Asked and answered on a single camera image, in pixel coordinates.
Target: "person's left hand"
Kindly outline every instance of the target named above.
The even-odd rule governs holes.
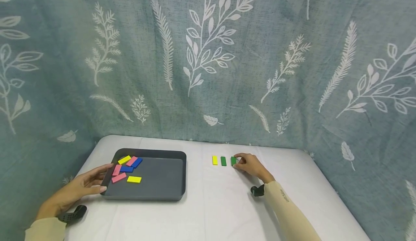
[[[93,186],[101,185],[105,173],[112,166],[113,164],[102,165],[89,172],[78,175],[42,204],[36,220],[58,216],[85,195],[104,192],[107,189],[106,186]]]

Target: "forearm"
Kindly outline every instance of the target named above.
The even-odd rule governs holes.
[[[279,219],[287,241],[321,241],[302,211],[276,181],[265,182],[265,197]]]
[[[66,223],[56,217],[39,219],[26,230],[25,241],[63,241]]]

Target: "fabric curtain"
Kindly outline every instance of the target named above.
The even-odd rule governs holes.
[[[1,239],[117,134],[306,150],[372,240],[415,240],[414,3],[0,0]]]

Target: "gray tray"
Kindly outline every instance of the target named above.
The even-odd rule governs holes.
[[[125,156],[143,159],[133,172],[123,180],[112,183],[112,173],[117,161]],[[186,189],[186,154],[181,151],[145,150],[123,148],[116,152],[114,166],[106,173],[101,195],[108,200],[178,201]],[[128,176],[139,176],[142,181],[128,183]]]

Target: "pink block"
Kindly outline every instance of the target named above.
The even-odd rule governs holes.
[[[115,176],[115,177],[112,177],[112,178],[111,178],[111,181],[112,181],[113,183],[116,183],[117,181],[123,180],[123,179],[124,179],[124,178],[126,178],[126,177],[127,177],[127,175],[126,175],[126,173],[124,172],[124,173],[119,174],[119,175],[117,175],[117,176]]]
[[[117,176],[120,174],[121,165],[116,165],[113,171],[113,176]]]
[[[137,160],[137,157],[136,156],[133,156],[127,163],[126,163],[126,165],[127,166],[131,166],[135,161]]]

